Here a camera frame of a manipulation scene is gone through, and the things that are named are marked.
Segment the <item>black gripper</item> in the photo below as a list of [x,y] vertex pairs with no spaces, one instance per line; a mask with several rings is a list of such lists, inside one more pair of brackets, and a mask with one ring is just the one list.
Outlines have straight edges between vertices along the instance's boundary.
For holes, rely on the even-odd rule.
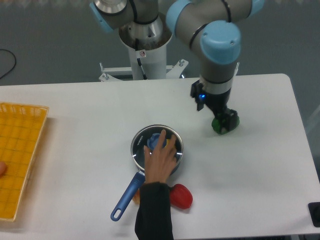
[[218,134],[226,134],[238,126],[237,111],[227,108],[231,89],[221,94],[211,94],[203,91],[203,84],[197,80],[191,85],[190,96],[196,102],[196,110],[201,111],[206,105],[217,116]]

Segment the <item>black sleeved forearm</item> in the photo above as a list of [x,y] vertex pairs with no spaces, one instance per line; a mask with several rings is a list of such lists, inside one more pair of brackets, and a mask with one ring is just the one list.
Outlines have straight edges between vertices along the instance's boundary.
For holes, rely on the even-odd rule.
[[153,182],[142,185],[134,231],[139,240],[174,238],[170,191],[166,183]]

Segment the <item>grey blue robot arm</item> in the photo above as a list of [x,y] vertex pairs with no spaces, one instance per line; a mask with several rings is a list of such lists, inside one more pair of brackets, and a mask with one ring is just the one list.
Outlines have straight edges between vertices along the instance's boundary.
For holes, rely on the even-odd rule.
[[166,14],[157,0],[93,0],[89,7],[107,33],[118,31],[129,52],[134,80],[168,76],[167,44],[176,37],[198,57],[199,79],[190,96],[197,109],[208,107],[211,126],[220,135],[240,122],[237,111],[228,108],[233,78],[241,53],[241,32],[236,22],[247,19],[264,6],[262,0],[177,0]]

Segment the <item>person's hand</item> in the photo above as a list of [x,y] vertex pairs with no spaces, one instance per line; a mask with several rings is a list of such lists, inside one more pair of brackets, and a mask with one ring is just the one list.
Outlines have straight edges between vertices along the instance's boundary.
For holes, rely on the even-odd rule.
[[176,167],[176,149],[163,148],[163,142],[166,140],[166,131],[160,132],[157,145],[152,153],[145,145],[144,150],[144,174],[145,183],[167,183],[169,176]]

